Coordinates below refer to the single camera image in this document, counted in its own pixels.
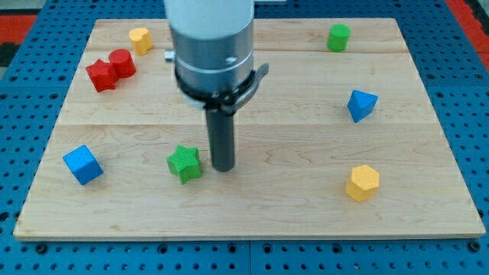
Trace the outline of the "black clamp ring with lever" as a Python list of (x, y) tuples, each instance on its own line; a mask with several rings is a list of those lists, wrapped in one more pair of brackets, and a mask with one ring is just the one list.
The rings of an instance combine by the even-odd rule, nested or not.
[(192, 107), (200, 110), (218, 110), (227, 115), (233, 115), (246, 105), (259, 88), (261, 80), (269, 72), (269, 63), (264, 63), (252, 70), (248, 78), (240, 85), (230, 90), (204, 92), (191, 88), (176, 73), (176, 84), (182, 97)]

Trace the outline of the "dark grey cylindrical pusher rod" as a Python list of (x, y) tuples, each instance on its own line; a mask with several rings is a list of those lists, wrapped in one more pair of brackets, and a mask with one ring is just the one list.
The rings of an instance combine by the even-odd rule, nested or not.
[(219, 172), (232, 170), (235, 166), (234, 117), (209, 109), (206, 124), (212, 166)]

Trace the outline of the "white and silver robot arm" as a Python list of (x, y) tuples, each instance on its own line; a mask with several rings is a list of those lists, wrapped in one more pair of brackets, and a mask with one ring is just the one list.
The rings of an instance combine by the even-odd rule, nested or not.
[(246, 105), (269, 66), (254, 67), (253, 0), (165, 0), (179, 92), (206, 114), (213, 167), (235, 166), (234, 115)]

